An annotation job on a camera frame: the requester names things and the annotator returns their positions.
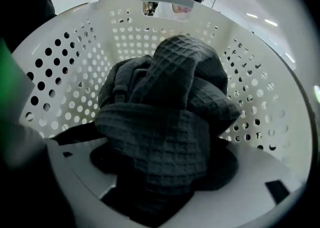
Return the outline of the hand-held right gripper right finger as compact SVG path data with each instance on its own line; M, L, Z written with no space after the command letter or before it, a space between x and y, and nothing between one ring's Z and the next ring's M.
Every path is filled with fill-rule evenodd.
M198 191L174 217L176 226L273 226L304 188L295 173L261 149L230 145L239 168L217 191Z

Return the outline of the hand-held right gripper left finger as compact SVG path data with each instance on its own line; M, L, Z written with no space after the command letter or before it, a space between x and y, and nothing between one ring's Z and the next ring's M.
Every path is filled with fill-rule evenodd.
M106 139L60 146L47 141L50 163L70 204L76 228L148 228L105 205L101 199L116 185L117 177L104 174L90 160L90 153Z

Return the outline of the dark grey garment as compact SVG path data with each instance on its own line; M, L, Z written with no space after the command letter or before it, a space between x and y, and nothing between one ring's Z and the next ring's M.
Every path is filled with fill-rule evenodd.
M98 95L94 121L55 136L60 145L105 138L90 160L117 176L102 201L157 228L197 190L217 190L238 170L221 135L240 110L211 46L189 36L165 39L152 56L115 64Z

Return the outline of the person's black clothing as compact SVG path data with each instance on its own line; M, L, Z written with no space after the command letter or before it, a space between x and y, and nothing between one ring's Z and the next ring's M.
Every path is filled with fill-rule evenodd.
M56 16L52 0L0 0L0 37L10 52Z

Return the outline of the white plastic laundry basket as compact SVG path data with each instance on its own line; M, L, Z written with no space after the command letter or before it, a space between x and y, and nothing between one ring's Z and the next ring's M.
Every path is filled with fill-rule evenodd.
M175 35L213 47L228 77L227 96L241 116L221 137L256 147L306 179L313 139L302 92L281 57L247 29L217 11L194 4L185 21L143 14L152 0L103 0L53 18L28 36L13 58L34 89L20 123L42 137L91 122L98 92L113 65L153 55Z

